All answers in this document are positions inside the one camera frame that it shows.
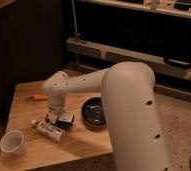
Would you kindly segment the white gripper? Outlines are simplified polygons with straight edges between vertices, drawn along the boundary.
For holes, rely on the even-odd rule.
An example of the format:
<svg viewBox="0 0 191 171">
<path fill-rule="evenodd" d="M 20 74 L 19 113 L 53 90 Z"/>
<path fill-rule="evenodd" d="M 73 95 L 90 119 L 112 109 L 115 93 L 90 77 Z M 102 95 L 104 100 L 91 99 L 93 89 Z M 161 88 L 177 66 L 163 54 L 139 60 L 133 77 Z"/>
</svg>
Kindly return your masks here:
<svg viewBox="0 0 191 171">
<path fill-rule="evenodd" d="M 45 116 L 45 121 L 49 123 L 55 122 L 55 117 L 52 113 L 56 115 L 60 115 L 64 112 L 64 106 L 65 106 L 65 96 L 59 95 L 59 96 L 49 96 L 48 97 L 48 111 L 51 113 L 47 113 Z M 60 123 L 66 123 L 67 122 L 67 115 L 61 114 L 58 117 L 58 121 Z"/>
</svg>

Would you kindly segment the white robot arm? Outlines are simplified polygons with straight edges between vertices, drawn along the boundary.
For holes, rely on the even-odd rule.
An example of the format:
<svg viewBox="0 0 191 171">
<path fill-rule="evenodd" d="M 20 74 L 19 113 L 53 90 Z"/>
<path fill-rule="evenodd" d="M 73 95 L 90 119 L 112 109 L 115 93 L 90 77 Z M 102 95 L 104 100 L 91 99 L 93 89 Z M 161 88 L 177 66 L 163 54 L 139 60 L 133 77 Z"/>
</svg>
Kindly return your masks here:
<svg viewBox="0 0 191 171">
<path fill-rule="evenodd" d="M 101 94 L 117 171 L 171 171 L 154 98 L 155 75 L 140 62 L 69 77 L 58 71 L 43 83 L 48 110 L 60 115 L 67 93 Z"/>
</svg>

